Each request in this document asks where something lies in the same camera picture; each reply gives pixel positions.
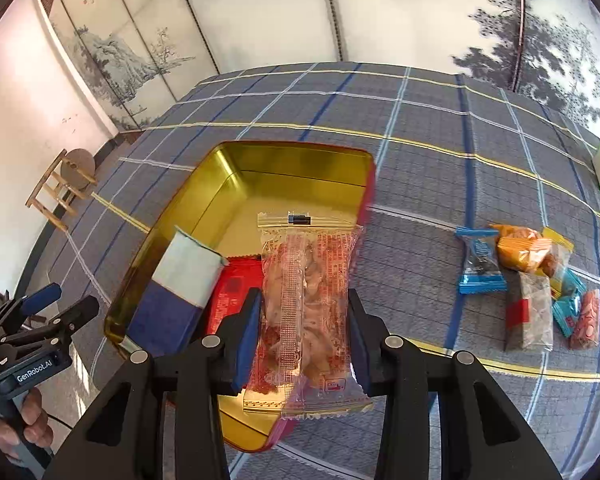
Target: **metal rivet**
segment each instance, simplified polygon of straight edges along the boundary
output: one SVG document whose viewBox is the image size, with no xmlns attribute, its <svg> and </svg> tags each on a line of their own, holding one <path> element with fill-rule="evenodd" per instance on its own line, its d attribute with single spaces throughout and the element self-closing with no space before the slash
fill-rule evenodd
<svg viewBox="0 0 600 480">
<path fill-rule="evenodd" d="M 456 359 L 458 359 L 459 363 L 463 365 L 470 365 L 474 362 L 473 354 L 469 354 L 469 352 L 460 351 L 456 354 Z"/>
<path fill-rule="evenodd" d="M 384 344 L 389 348 L 400 348 L 404 345 L 404 341 L 399 335 L 390 335 L 384 340 Z"/>
<path fill-rule="evenodd" d="M 215 348 L 220 344 L 220 338 L 217 335 L 206 335 L 202 338 L 202 346 L 206 348 Z"/>
<path fill-rule="evenodd" d="M 135 365 L 139 365 L 140 363 L 144 363 L 149 358 L 149 354 L 144 350 L 136 350 L 131 354 L 131 362 Z"/>
</svg>

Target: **blue candy wrapper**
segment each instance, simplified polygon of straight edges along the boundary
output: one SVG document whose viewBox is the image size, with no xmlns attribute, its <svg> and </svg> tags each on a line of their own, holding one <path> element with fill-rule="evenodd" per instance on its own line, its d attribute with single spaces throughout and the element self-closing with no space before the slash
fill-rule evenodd
<svg viewBox="0 0 600 480">
<path fill-rule="evenodd" d="M 554 301 L 551 308 L 555 322 L 565 337 L 570 337 L 573 333 L 580 316 L 582 295 L 586 291 L 587 287 L 571 272 L 571 269 L 567 269 L 562 278 L 562 295 Z"/>
<path fill-rule="evenodd" d="M 458 281 L 460 294 L 507 290 L 496 256 L 499 235 L 497 229 L 456 228 L 456 236 L 466 245 L 462 275 Z"/>
</svg>

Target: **plaid tablecloth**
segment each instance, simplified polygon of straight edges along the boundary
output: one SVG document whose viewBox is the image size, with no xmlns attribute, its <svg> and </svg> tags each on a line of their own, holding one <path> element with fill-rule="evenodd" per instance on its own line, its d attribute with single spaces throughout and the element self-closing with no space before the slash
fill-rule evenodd
<svg viewBox="0 0 600 480">
<path fill-rule="evenodd" d="M 600 346 L 571 351 L 556 328 L 552 352 L 504 352 L 505 295 L 458 294 L 462 246 L 453 230 L 549 226 L 574 242 L 571 265 L 589 288 L 600 288 L 597 137 L 537 102 L 462 75 L 336 62 L 214 76 L 155 121 L 102 180 L 96 192 L 118 212 L 85 201 L 70 240 L 50 244 L 61 306 L 93 294 L 102 318 L 144 231 L 208 150 L 236 138 L 300 139 L 375 155 L 375 203 L 352 277 L 367 311 L 393 333 L 490 360 L 563 476 L 582 476 L 600 453 Z M 120 365 L 101 344 L 101 329 L 75 337 L 88 368 L 98 355 L 97 386 Z M 436 408 L 431 478 L 440 476 Z M 234 477 L 371 478 L 383 412 L 380 399 L 363 415 L 302 422 L 268 452 L 230 450 Z"/>
</svg>

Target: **finger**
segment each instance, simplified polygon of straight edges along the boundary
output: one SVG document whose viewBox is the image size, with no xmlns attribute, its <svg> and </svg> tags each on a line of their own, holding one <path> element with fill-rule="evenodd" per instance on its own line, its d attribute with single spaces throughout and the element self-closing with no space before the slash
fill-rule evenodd
<svg viewBox="0 0 600 480">
<path fill-rule="evenodd" d="M 49 426 L 46 427 L 45 433 L 38 439 L 36 442 L 37 446 L 40 447 L 49 447 L 54 440 L 54 430 L 52 430 Z"/>
<path fill-rule="evenodd" d="M 15 430 L 0 418 L 0 449 L 5 452 L 3 446 L 17 446 L 20 443 Z"/>
<path fill-rule="evenodd" d="M 49 417 L 46 411 L 42 410 L 38 420 L 24 429 L 24 438 L 32 444 L 37 444 L 38 440 L 45 434 L 46 428 L 49 427 L 48 422 Z"/>
<path fill-rule="evenodd" d="M 22 403 L 22 409 L 20 410 L 20 414 L 22 415 L 22 420 L 28 426 L 31 426 L 34 422 L 38 420 L 38 417 L 42 413 L 42 394 L 40 390 L 37 388 L 32 388 L 29 391 L 27 397 L 25 397 L 24 402 Z"/>
</svg>

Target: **black cable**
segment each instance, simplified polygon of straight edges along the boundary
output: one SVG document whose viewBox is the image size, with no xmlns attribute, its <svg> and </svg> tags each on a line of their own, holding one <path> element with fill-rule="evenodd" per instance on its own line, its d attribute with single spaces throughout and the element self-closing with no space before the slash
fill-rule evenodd
<svg viewBox="0 0 600 480">
<path fill-rule="evenodd" d="M 64 420 L 62 420 L 61 418 L 57 418 L 55 415 L 51 415 L 51 413 L 47 413 L 48 417 L 53 419 L 56 422 L 59 422 L 60 424 L 62 424 L 63 426 L 69 428 L 69 430 L 72 430 L 74 427 L 70 426 L 69 424 L 67 424 Z"/>
</svg>

